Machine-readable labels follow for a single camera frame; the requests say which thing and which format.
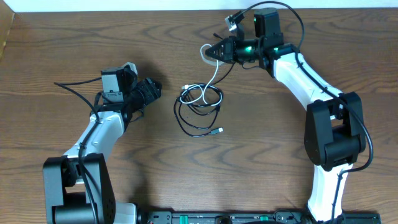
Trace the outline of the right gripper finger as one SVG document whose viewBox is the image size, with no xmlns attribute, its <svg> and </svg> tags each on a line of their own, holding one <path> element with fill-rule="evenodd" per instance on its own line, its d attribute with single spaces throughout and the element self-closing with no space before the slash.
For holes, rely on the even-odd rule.
<svg viewBox="0 0 398 224">
<path fill-rule="evenodd" d="M 206 51 L 205 55 L 221 62 L 224 61 L 223 53 L 219 51 Z"/>
<path fill-rule="evenodd" d="M 209 49 L 205 50 L 205 53 L 207 55 L 225 55 L 228 53 L 230 50 L 230 40 L 229 39 L 223 39 L 217 44 L 213 45 Z"/>
</svg>

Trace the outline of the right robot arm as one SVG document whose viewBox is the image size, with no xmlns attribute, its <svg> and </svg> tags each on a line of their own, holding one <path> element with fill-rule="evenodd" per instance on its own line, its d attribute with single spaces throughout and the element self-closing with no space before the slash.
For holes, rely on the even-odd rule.
<svg viewBox="0 0 398 224">
<path fill-rule="evenodd" d="M 333 223 L 342 215 L 341 200 L 348 173 L 366 148 L 360 97 L 343 93 L 317 74 L 300 48 L 284 41 L 277 9 L 254 11 L 255 38 L 246 39 L 244 11 L 226 17 L 231 36 L 211 46 L 206 56 L 224 63 L 257 62 L 285 85 L 306 111 L 304 146 L 314 165 L 307 202 L 312 221 Z"/>
</svg>

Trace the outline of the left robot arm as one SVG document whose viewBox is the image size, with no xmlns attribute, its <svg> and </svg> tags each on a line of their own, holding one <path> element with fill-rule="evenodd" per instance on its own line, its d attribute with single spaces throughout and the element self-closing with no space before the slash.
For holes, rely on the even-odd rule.
<svg viewBox="0 0 398 224">
<path fill-rule="evenodd" d="M 101 71 L 90 122 L 62 156 L 43 164 L 47 223 L 141 223 L 133 203 L 118 202 L 106 161 L 116 141 L 135 121 L 134 113 L 161 96 L 162 84 L 138 79 L 133 63 Z"/>
</svg>

